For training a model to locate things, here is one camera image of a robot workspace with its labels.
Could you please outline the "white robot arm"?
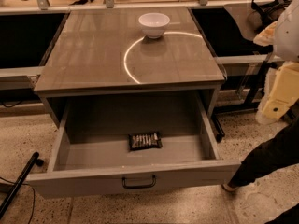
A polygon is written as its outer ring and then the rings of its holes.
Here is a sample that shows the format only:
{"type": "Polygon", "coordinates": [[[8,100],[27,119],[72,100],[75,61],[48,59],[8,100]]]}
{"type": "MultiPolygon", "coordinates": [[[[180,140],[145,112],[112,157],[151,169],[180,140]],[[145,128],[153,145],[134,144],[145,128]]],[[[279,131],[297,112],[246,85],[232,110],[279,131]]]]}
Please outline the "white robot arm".
{"type": "Polygon", "coordinates": [[[299,0],[288,7],[260,33],[253,42],[272,45],[276,56],[284,61],[278,70],[269,69],[256,120],[261,124],[278,121],[299,99],[299,0]]]}

